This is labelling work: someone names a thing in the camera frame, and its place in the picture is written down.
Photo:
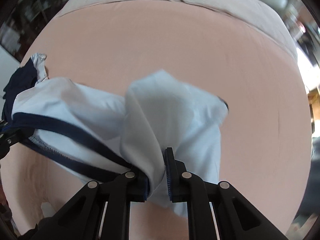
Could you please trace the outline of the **white navy-trimmed jacket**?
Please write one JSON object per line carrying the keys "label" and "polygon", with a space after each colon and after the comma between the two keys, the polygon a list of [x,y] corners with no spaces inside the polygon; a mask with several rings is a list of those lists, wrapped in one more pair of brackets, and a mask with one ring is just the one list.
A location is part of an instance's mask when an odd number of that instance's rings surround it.
{"label": "white navy-trimmed jacket", "polygon": [[84,181],[141,171],[151,201],[182,217],[187,206],[170,201],[164,179],[166,148],[190,172],[218,182],[220,126],[229,112],[221,98],[163,70],[118,96],[66,77],[49,78],[45,60],[34,54],[3,90],[2,119],[26,134],[25,146]]}

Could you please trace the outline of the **pink bed sheet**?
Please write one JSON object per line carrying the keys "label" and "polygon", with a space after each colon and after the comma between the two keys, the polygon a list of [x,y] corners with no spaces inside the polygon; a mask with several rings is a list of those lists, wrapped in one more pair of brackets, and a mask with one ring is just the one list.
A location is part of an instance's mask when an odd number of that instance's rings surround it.
{"label": "pink bed sheet", "polygon": [[[49,78],[66,77],[118,96],[134,81],[163,70],[221,98],[229,112],[220,126],[217,183],[229,182],[287,232],[309,176],[310,111],[297,60],[270,37],[218,11],[135,0],[56,15],[21,67],[36,53],[46,56]],[[13,218],[25,233],[42,218],[43,202],[59,211],[94,179],[84,181],[28,148],[22,142],[26,134],[17,132],[21,137],[1,162],[1,178]],[[189,237],[187,214],[178,216],[149,196],[133,202],[130,211],[129,239]]]}

